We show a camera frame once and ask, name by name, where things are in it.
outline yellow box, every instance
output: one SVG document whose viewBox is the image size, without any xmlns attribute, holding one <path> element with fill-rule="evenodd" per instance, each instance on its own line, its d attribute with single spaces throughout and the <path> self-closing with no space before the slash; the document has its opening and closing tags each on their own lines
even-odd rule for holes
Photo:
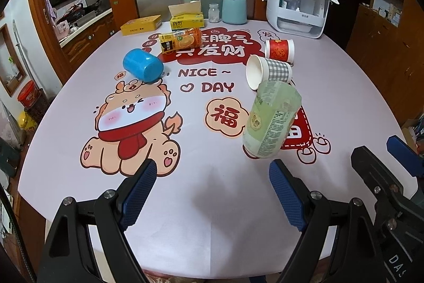
<svg viewBox="0 0 424 283">
<path fill-rule="evenodd" d="M 185 14 L 171 18 L 171 29 L 202 28 L 205 26 L 203 14 Z"/>
<path fill-rule="evenodd" d="M 137 33 L 151 32 L 156 30 L 162 24 L 160 15 L 142 17 L 128 21 L 121 26 L 122 35 L 131 35 Z"/>
</svg>

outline blue gripper pad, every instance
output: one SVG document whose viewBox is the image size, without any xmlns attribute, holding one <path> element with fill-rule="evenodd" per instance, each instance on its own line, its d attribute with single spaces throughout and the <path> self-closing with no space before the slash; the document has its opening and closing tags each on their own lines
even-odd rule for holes
<svg viewBox="0 0 424 283">
<path fill-rule="evenodd" d="M 399 137 L 389 137 L 386 148 L 410 175 L 418 177 L 424 175 L 424 160 Z"/>
<path fill-rule="evenodd" d="M 274 161 L 269 166 L 269 179 L 290 224 L 302 232 L 307 225 L 303 216 L 303 204 Z"/>
<path fill-rule="evenodd" d="M 119 224 L 123 230 L 126 230 L 127 227 L 132 226 L 137 221 L 140 211 L 156 181 L 156 174 L 156 162 L 152 160 L 122 204 L 122 217 Z"/>
</svg>

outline cartoon dog face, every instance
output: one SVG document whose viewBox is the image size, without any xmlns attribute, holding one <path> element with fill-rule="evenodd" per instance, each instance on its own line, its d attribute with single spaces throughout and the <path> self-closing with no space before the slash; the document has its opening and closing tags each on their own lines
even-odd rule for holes
<svg viewBox="0 0 424 283">
<path fill-rule="evenodd" d="M 100 107 L 95 119 L 95 129 L 106 131 L 124 127 L 147 119 L 163 111 L 170 104 L 171 92 L 159 79 L 154 84 L 132 80 L 119 82 Z"/>
</svg>

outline paper cup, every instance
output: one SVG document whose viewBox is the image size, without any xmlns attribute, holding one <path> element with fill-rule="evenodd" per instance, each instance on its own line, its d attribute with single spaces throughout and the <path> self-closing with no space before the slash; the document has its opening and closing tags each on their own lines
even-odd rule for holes
<svg viewBox="0 0 424 283">
<path fill-rule="evenodd" d="M 294 42 L 293 40 L 266 40 L 265 57 L 279 61 L 286 61 L 290 64 L 294 62 Z"/>
<path fill-rule="evenodd" d="M 246 64 L 246 78 L 249 87 L 257 90 L 265 80 L 280 80 L 289 83 L 292 77 L 289 63 L 251 55 Z"/>
</svg>

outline blue cup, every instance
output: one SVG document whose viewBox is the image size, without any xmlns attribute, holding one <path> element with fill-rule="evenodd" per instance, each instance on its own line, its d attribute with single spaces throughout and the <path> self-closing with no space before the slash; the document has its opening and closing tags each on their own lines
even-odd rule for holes
<svg viewBox="0 0 424 283">
<path fill-rule="evenodd" d="M 141 48 L 135 48 L 128 52 L 122 65 L 125 70 L 146 83 L 156 81 L 163 72 L 162 61 Z"/>
<path fill-rule="evenodd" d="M 227 24 L 247 23 L 246 0 L 222 0 L 222 21 Z"/>
</svg>

